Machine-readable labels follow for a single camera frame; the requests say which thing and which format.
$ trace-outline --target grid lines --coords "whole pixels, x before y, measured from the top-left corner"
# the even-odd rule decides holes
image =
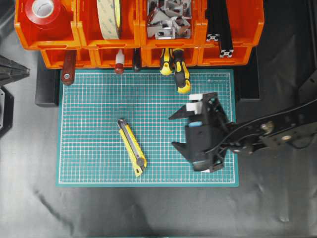
[[[231,70],[191,70],[191,93],[217,92],[235,120]],[[61,89],[56,184],[65,186],[237,186],[237,163],[228,152],[225,168],[192,171],[171,145],[185,142],[185,119],[168,120],[188,95],[179,95],[173,76],[157,70],[77,70],[75,83]],[[148,166],[136,178],[120,137],[118,118],[133,130]]]

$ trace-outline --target brown handle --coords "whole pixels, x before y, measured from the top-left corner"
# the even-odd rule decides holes
[[[76,50],[69,50],[65,53],[63,73],[61,75],[61,81],[64,85],[69,86],[74,83],[75,80],[75,68],[76,68]]]

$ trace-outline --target yellow screwdriver handle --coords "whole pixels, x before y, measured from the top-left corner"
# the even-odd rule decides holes
[[[186,67],[184,50],[176,48],[173,50],[173,54],[175,63],[174,80],[178,89],[178,93],[189,93],[191,90],[190,73]]]
[[[160,56],[160,68],[159,71],[161,74],[165,76],[169,76],[171,73],[173,73],[173,56],[172,56],[172,49],[170,48],[164,48],[162,50],[162,54]]]

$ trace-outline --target orange storage bin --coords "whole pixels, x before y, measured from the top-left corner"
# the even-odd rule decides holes
[[[218,44],[212,47],[200,47],[198,66],[246,65],[249,62],[252,47],[234,45],[233,48],[232,58],[220,58]]]
[[[227,0],[227,8],[231,27],[232,41],[244,46],[256,46],[259,43],[264,27],[263,0]],[[212,46],[207,42],[208,20],[205,17],[207,0],[202,0],[202,27],[200,45]]]
[[[105,40],[100,30],[97,1],[78,0],[77,26],[83,47],[87,49],[140,47],[139,0],[123,0],[121,4],[121,38]]]
[[[47,68],[63,68],[66,50],[41,50]],[[95,54],[92,50],[78,49],[76,68],[95,68]]]
[[[183,48],[184,57],[187,67],[193,67],[197,65],[199,48]],[[162,54],[161,48],[146,49],[146,61],[147,67],[160,67],[159,59]]]
[[[65,6],[70,24],[69,32],[65,36],[52,39],[45,30],[34,25],[25,14],[27,0],[16,0],[14,26],[22,46],[27,50],[41,49],[75,49],[80,47],[80,40],[76,24],[77,0],[60,0]]]
[[[115,56],[118,53],[119,48],[117,49],[99,49],[94,50],[95,59],[98,68],[114,68],[115,67]],[[134,49],[125,48],[122,49],[124,53],[124,67],[131,68],[133,61],[133,51]],[[142,58],[142,67],[146,66],[145,63],[145,52],[141,49],[141,58]]]
[[[155,37],[148,38],[147,32],[147,4],[148,0],[140,0],[140,38],[141,46],[146,48],[194,48],[198,47],[201,41],[202,12],[201,0],[192,0],[191,38],[157,40]]]

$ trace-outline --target red cap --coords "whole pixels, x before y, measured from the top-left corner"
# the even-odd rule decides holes
[[[115,68],[114,68],[114,72],[116,72],[117,74],[123,74],[123,72],[124,72],[123,64],[116,63]]]

